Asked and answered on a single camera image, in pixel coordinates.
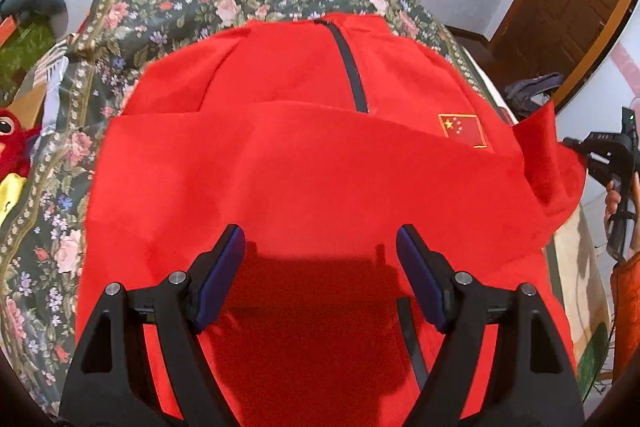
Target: human hand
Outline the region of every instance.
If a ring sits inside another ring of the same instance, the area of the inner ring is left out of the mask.
[[[640,178],[638,177],[637,172],[634,173],[634,179],[631,182],[631,197],[634,205],[636,206],[636,226],[634,228],[633,236],[631,237],[631,244],[629,245],[629,257],[640,251],[640,227],[638,226],[640,223]],[[609,185],[607,185],[607,196],[604,200],[604,229],[607,231],[607,235],[609,230],[609,219],[611,219],[611,216],[616,213],[620,200],[621,197],[619,192],[614,190],[613,181],[610,181]]]

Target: zipper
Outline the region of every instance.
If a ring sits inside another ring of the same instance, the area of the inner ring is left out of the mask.
[[[321,24],[322,26],[329,28],[329,31],[334,36],[335,42],[338,44],[338,50],[340,51],[340,56],[344,63],[344,69],[346,70],[347,77],[349,78],[351,94],[353,95],[353,102],[356,105],[356,111],[369,112],[369,107],[367,107],[367,98],[364,95],[362,80],[356,65],[356,59],[353,57],[346,39],[342,33],[340,33],[340,30],[335,24],[322,19],[316,19],[315,22],[316,24]]]

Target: red sweatshirt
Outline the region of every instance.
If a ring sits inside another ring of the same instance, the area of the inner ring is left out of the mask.
[[[243,426],[399,426],[418,396],[397,299],[395,236],[482,283],[551,294],[542,247],[585,179],[550,105],[510,127],[440,55],[381,18],[253,23],[151,65],[108,128],[86,233],[78,335],[104,287],[187,269],[228,223],[248,241],[218,322],[200,336]],[[431,367],[442,338],[412,299]],[[155,331],[163,408],[179,411]],[[481,406],[488,328],[465,415]]]

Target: chinese flag patch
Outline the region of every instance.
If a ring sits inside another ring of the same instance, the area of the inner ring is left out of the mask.
[[[460,140],[475,149],[486,147],[479,118],[474,114],[439,114],[444,136]]]

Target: blue gripper pad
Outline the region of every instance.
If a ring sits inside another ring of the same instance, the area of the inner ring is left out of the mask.
[[[192,298],[196,304],[195,319],[193,320],[196,333],[203,331],[218,318],[226,294],[229,292],[231,283],[244,258],[244,232],[238,225],[229,225],[213,250],[201,255],[214,255],[217,256],[217,260],[215,260],[204,282],[199,285],[199,293]],[[194,265],[190,269],[192,281],[198,276],[197,274],[192,275]]]
[[[438,331],[443,333],[446,331],[448,320],[442,288],[420,253],[418,245],[411,237],[410,230],[418,235],[411,225],[404,225],[396,234],[398,259],[407,279],[409,279],[411,288],[414,290],[422,315],[429,324],[434,325]],[[423,246],[427,252],[430,252],[426,245],[423,244]]]

